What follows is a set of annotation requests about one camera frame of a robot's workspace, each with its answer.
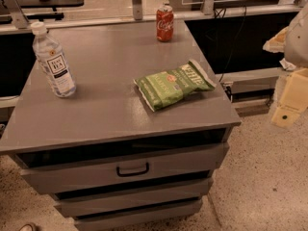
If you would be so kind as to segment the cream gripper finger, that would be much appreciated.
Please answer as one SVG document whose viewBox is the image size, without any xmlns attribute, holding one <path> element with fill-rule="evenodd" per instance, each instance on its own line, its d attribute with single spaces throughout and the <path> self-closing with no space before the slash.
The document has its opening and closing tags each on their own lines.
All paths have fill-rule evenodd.
<svg viewBox="0 0 308 231">
<path fill-rule="evenodd" d="M 308 108 L 308 69 L 281 76 L 271 106 L 270 123 L 281 128 L 291 127 Z"/>
</svg>

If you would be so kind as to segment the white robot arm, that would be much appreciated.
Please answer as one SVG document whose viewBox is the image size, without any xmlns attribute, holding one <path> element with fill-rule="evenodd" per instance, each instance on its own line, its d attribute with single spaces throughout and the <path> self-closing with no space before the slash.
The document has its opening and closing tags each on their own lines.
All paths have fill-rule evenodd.
<svg viewBox="0 0 308 231">
<path fill-rule="evenodd" d="M 308 108 L 308 4 L 286 28 L 267 40 L 263 49 L 283 53 L 281 64 L 295 69 L 277 81 L 270 120 L 278 127 L 288 128 Z"/>
</svg>

